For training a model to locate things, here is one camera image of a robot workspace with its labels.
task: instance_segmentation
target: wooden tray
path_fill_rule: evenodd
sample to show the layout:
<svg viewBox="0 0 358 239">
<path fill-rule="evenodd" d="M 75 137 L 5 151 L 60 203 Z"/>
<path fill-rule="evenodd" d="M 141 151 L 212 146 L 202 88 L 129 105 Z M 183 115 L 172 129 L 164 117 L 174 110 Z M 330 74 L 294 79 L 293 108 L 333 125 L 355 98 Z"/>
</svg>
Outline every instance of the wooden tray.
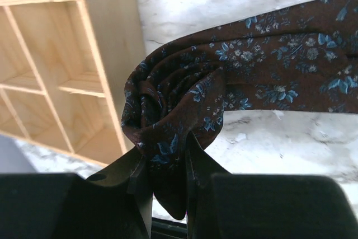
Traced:
<svg viewBox="0 0 358 239">
<path fill-rule="evenodd" d="M 0 0 L 0 133 L 107 165 L 132 147 L 124 84 L 145 57 L 136 0 Z"/>
</svg>

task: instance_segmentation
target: wooden box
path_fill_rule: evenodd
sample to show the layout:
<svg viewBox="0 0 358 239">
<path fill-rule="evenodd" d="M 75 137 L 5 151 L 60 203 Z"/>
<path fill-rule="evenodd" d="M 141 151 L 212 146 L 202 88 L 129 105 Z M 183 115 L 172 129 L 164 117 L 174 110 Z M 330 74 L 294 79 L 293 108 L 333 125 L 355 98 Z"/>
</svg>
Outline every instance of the wooden box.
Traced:
<svg viewBox="0 0 358 239">
<path fill-rule="evenodd" d="M 107 165 L 132 145 L 124 84 L 145 57 L 136 0 L 0 0 L 0 133 Z"/>
</svg>

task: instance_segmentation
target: crumpled fabric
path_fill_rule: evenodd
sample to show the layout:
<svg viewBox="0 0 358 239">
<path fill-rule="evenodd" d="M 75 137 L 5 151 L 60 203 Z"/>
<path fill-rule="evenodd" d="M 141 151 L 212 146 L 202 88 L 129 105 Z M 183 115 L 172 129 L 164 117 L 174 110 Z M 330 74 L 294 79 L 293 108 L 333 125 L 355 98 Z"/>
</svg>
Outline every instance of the crumpled fabric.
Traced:
<svg viewBox="0 0 358 239">
<path fill-rule="evenodd" d="M 189 132 L 205 149 L 224 110 L 357 113 L 357 61 L 358 0 L 317 0 L 197 32 L 130 75 L 122 129 L 147 157 L 156 198 L 181 219 Z"/>
</svg>

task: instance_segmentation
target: marble table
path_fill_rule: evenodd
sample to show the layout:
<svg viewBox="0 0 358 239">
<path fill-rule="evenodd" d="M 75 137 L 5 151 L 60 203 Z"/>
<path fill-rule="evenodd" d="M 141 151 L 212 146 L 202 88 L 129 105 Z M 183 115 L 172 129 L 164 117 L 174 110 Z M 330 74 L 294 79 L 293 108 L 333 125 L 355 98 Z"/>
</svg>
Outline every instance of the marble table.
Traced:
<svg viewBox="0 0 358 239">
<path fill-rule="evenodd" d="M 209 27 L 309 0 L 138 0 L 147 53 Z M 39 172 L 100 167 L 18 141 Z M 309 174 L 334 178 L 358 217 L 358 115 L 283 111 L 225 113 L 207 153 L 227 170 L 253 174 Z M 158 203 L 155 217 L 171 219 Z"/>
</svg>

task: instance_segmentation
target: brown cloth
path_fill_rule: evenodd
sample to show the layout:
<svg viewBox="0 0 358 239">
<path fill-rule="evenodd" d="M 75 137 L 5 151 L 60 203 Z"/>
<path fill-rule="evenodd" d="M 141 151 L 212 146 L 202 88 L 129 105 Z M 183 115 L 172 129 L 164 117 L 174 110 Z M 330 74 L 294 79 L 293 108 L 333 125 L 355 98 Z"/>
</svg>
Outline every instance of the brown cloth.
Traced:
<svg viewBox="0 0 358 239">
<path fill-rule="evenodd" d="M 358 112 L 358 0 L 317 0 L 204 30 L 155 50 L 125 86 L 122 128 L 158 201 L 185 215 L 186 137 L 205 149 L 224 110 Z"/>
</svg>

